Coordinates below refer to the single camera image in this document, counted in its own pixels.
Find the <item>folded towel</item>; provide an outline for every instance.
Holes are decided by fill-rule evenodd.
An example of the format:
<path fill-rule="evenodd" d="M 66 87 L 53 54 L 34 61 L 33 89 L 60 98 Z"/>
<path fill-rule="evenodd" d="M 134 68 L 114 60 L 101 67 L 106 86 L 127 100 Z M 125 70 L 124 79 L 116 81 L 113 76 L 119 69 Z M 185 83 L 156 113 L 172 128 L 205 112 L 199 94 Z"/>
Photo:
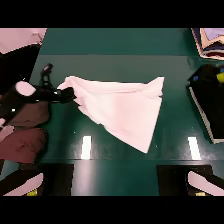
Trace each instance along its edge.
<path fill-rule="evenodd" d="M 75 76 L 58 88 L 73 87 L 79 110 L 132 147 L 147 153 L 162 103 L 164 77 L 148 84 L 88 81 Z"/>

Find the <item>glossy table surface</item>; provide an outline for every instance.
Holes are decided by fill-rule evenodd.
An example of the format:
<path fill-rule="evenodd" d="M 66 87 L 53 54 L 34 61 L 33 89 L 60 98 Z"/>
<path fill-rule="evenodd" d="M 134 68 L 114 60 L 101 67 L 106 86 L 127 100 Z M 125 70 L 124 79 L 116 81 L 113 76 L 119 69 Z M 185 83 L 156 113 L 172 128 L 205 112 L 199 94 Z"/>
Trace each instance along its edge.
<path fill-rule="evenodd" d="M 162 106 L 147 154 L 110 135 L 75 103 L 52 105 L 51 119 L 43 125 L 49 144 L 40 162 L 74 163 L 72 195 L 158 195 L 158 164 L 211 164 L 214 174 L 224 178 L 224 144 L 211 144 L 186 90 L 187 79 L 202 64 L 223 62 L 200 58 L 189 29 L 49 28 L 31 83 L 38 83 L 47 63 L 54 65 L 54 86 L 71 75 L 143 83 L 165 77 Z M 80 160 L 84 136 L 92 137 L 89 161 Z M 188 137 L 196 137 L 201 161 L 191 161 Z"/>

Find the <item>brown cloth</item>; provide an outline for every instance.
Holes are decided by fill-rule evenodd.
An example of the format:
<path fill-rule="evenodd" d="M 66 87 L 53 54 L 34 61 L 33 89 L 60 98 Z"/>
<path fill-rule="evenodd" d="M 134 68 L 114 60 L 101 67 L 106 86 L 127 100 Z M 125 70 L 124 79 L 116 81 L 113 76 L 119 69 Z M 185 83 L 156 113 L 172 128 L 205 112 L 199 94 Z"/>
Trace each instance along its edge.
<path fill-rule="evenodd" d="M 15 127 L 33 128 L 48 121 L 48 102 L 26 104 L 23 109 L 8 123 Z"/>
<path fill-rule="evenodd" d="M 19 163 L 34 163 L 44 149 L 47 132 L 41 128 L 16 130 L 0 142 L 0 159 Z"/>

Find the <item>yellow tag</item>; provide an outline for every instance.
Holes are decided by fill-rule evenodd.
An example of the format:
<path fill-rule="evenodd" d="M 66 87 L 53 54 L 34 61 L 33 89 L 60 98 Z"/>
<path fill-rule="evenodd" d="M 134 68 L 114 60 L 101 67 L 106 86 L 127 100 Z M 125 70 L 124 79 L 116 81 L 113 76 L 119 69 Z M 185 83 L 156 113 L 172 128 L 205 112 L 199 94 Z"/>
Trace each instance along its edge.
<path fill-rule="evenodd" d="M 205 192 L 198 192 L 196 193 L 196 196 L 205 196 Z"/>
<path fill-rule="evenodd" d="M 37 196 L 37 189 L 30 191 L 27 196 Z"/>
<path fill-rule="evenodd" d="M 217 75 L 217 79 L 219 80 L 219 82 L 224 83 L 224 72 L 219 73 Z"/>

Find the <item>white circle on robot arm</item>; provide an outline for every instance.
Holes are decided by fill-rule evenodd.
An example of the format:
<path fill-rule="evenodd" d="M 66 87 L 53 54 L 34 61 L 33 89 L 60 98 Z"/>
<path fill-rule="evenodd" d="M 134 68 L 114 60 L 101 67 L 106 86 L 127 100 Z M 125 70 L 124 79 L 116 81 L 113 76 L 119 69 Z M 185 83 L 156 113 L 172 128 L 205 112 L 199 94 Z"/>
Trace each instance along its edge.
<path fill-rule="evenodd" d="M 32 96 L 36 89 L 28 82 L 19 81 L 16 83 L 16 90 L 23 96 Z"/>

